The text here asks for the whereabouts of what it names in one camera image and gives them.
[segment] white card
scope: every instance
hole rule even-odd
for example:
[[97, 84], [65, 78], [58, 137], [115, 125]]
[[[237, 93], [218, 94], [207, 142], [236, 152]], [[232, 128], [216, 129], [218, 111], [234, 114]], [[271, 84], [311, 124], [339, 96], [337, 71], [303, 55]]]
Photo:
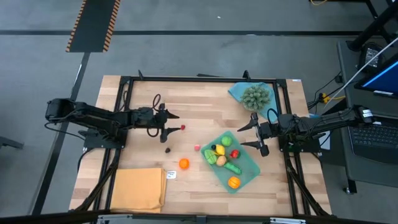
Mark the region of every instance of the white card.
[[166, 179], [175, 179], [177, 177], [177, 171], [167, 171]]

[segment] blue cloth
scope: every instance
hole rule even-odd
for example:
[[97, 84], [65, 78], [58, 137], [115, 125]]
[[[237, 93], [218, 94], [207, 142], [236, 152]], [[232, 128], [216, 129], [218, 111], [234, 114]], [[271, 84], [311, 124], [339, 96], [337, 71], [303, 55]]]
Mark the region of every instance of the blue cloth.
[[[276, 107], [276, 100], [275, 100], [275, 93], [274, 90], [266, 83], [249, 83], [249, 82], [241, 82], [241, 83], [235, 83], [229, 90], [228, 93], [231, 94], [233, 98], [235, 98], [236, 101], [241, 102], [241, 96], [243, 95], [243, 92], [245, 89], [254, 86], [254, 85], [260, 85], [264, 87], [266, 90], [269, 91], [269, 98], [271, 99], [271, 102], [264, 107], [261, 111], [257, 112], [257, 114], [261, 115], [263, 118], [267, 119], [267, 111], [268, 109], [272, 108], [276, 112], [279, 113], [277, 107]], [[277, 120], [277, 116], [275, 113], [272, 111], [269, 112], [269, 119], [272, 123], [275, 123]]]

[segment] green plant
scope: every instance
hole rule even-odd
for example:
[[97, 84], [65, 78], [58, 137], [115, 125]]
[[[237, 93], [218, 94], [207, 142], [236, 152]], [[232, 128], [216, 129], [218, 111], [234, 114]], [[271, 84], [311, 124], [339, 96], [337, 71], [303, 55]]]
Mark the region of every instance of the green plant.
[[254, 85], [244, 90], [241, 96], [243, 106], [249, 111], [260, 111], [271, 102], [269, 91], [260, 85]]

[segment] monitor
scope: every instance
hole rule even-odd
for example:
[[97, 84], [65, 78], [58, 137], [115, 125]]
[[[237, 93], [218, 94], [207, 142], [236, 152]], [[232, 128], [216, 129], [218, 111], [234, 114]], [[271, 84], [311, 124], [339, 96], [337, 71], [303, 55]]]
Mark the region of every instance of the monitor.
[[356, 87], [386, 95], [398, 95], [398, 54], [386, 61], [374, 75], [359, 81]]

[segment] blue screen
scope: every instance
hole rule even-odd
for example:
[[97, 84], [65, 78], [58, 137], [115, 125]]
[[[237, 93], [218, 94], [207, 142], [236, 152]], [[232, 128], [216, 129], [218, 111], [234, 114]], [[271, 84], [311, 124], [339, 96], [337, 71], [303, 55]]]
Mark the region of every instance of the blue screen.
[[384, 71], [366, 82], [362, 87], [398, 93], [398, 62], [387, 67]]

